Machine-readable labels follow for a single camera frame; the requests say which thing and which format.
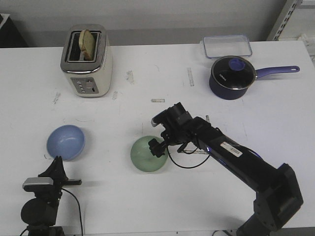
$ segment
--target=table surface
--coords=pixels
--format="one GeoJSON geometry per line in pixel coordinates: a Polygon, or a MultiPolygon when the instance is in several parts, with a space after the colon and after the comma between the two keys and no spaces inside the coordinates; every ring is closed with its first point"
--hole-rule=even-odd
{"type": "MultiPolygon", "coordinates": [[[[81,127],[86,146],[64,162],[67,188],[81,203],[86,234],[236,229],[253,213],[255,193],[214,159],[184,170],[167,160],[154,173],[137,170],[130,160],[133,143],[159,136],[151,118],[181,102],[190,114],[258,152],[278,168],[296,172],[304,204],[285,227],[314,226],[315,69],[302,42],[253,42],[248,60],[256,69],[297,65],[298,73],[257,80],[237,100],[216,97],[208,86],[213,60],[199,44],[115,46],[109,92],[78,97],[60,69],[62,48],[0,49],[0,228],[16,235],[33,193],[22,183],[45,171],[50,133],[65,124],[81,127]],[[165,102],[153,102],[164,99],[165,102]]],[[[182,165],[204,154],[176,153],[182,165]]],[[[66,234],[80,232],[76,202],[64,193],[57,216],[66,234]]]]}

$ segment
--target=dark blue saucepan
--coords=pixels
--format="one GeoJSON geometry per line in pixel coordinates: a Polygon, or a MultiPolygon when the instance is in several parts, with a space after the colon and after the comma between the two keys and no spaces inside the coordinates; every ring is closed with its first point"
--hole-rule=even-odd
{"type": "Polygon", "coordinates": [[[293,73],[298,66],[269,67],[255,70],[253,65],[241,57],[226,56],[215,61],[211,68],[209,85],[215,95],[226,100],[234,100],[245,94],[255,81],[269,74],[293,73]]]}

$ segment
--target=label sticker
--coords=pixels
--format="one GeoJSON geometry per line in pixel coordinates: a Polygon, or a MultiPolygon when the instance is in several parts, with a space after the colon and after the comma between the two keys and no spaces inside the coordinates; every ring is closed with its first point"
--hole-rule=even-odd
{"type": "Polygon", "coordinates": [[[234,156],[240,157],[243,154],[241,151],[239,151],[232,145],[228,144],[227,142],[221,143],[220,146],[224,148],[225,150],[231,152],[234,156]]]}

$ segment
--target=pan handle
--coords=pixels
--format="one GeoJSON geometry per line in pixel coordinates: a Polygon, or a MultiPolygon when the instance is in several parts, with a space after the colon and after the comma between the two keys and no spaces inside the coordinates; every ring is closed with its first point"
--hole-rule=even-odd
{"type": "Polygon", "coordinates": [[[279,73],[294,73],[299,72],[300,68],[296,65],[292,66],[277,66],[277,67],[268,67],[256,70],[257,78],[261,78],[270,74],[279,74],[279,73]]]}

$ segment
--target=bread slice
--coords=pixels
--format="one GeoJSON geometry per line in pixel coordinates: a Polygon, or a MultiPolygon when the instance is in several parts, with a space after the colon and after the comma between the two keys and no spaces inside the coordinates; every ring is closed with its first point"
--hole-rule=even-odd
{"type": "Polygon", "coordinates": [[[84,53],[85,60],[93,60],[95,50],[95,39],[87,29],[80,32],[79,47],[84,53]]]}

